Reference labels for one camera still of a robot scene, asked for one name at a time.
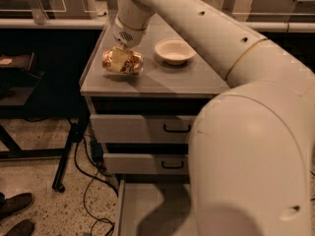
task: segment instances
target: shoe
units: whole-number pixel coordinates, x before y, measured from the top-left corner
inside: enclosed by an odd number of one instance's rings
[[[31,236],[34,231],[34,224],[29,220],[23,220],[13,226],[4,236]]]
[[[32,203],[32,193],[22,193],[6,199],[5,203],[0,207],[0,220],[30,207]]]

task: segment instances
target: foot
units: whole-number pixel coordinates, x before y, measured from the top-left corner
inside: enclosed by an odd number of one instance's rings
[[[22,193],[6,199],[5,203],[0,207],[0,220],[30,207],[32,203],[32,193]]]
[[[33,230],[33,223],[29,219],[26,219],[13,226],[4,236],[31,236]]]

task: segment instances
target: gray table top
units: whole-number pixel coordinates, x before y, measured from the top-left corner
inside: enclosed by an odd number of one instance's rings
[[[81,86],[84,96],[152,96],[152,97],[209,97],[228,89],[228,85],[196,55],[181,67],[163,62],[155,53],[155,45],[165,38],[181,38],[160,16],[154,15],[142,42],[133,50],[145,57],[144,71],[139,76],[108,72],[102,68],[104,50],[117,42],[111,26],[101,41],[94,60]]]

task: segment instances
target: gold can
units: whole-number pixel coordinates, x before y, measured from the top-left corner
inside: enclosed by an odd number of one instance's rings
[[[139,52],[114,46],[102,54],[102,67],[109,72],[139,75],[143,70],[144,58]]]

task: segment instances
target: brown shoe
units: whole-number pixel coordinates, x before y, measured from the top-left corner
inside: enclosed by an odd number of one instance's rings
[[[26,219],[13,226],[4,236],[31,236],[33,231],[33,223],[29,219]]]
[[[30,207],[32,203],[32,193],[22,193],[10,199],[6,199],[4,204],[0,207],[0,220]]]

